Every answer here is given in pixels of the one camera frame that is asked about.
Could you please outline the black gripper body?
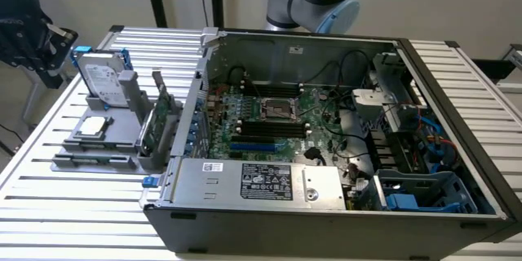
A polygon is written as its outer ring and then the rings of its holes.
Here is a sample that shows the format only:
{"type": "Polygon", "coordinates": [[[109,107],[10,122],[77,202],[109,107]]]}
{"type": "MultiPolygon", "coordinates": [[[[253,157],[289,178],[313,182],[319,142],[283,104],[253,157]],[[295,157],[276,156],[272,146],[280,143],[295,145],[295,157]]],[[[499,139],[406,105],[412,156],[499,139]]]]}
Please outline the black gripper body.
{"type": "Polygon", "coordinates": [[[1,0],[1,57],[5,63],[52,67],[54,54],[49,47],[52,21],[38,0],[1,0]]]}

